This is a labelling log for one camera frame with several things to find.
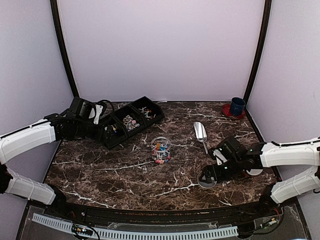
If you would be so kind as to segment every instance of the red plate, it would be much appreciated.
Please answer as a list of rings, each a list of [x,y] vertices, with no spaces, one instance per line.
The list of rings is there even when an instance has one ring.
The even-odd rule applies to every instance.
[[[240,116],[233,116],[230,113],[230,105],[231,105],[230,103],[227,103],[222,106],[222,112],[225,116],[227,116],[231,119],[242,119],[246,115],[245,111],[242,111],[242,114]]]

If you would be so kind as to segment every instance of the brown marble tabletop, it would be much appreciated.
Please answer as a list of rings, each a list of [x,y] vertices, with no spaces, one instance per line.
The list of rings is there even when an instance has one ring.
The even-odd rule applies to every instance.
[[[228,136],[247,148],[258,142],[248,119],[225,117],[223,104],[159,103],[165,119],[111,150],[91,139],[64,140],[45,182],[61,189],[70,203],[124,210],[195,210],[257,201],[264,187],[276,182],[272,169],[212,189],[197,184],[198,174],[213,160],[196,140],[194,122],[205,126],[208,149]],[[165,164],[154,163],[151,156],[150,143],[159,136],[172,143],[171,160]]]

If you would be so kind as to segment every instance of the blue mug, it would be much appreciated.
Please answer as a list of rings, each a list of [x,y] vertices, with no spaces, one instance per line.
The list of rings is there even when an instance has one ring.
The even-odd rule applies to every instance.
[[[244,111],[245,106],[246,106],[245,100],[243,100],[240,97],[234,97],[231,100],[231,106],[230,106],[229,112],[235,117],[240,116]]]

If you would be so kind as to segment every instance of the jar of candy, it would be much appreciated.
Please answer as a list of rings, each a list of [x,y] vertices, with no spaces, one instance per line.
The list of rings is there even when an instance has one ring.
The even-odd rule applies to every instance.
[[[157,164],[167,163],[171,159],[171,142],[164,136],[156,137],[151,142],[152,159]]]

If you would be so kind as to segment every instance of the silver scoop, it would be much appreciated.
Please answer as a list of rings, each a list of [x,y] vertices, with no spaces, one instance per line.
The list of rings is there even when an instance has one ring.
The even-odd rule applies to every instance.
[[[203,143],[203,146],[204,146],[204,149],[205,149],[205,153],[208,154],[208,149],[207,149],[207,146],[205,144],[205,142],[207,141],[207,133],[206,133],[205,126],[201,122],[195,121],[193,123],[193,127],[194,127],[194,131],[195,131],[196,139],[200,143]]]

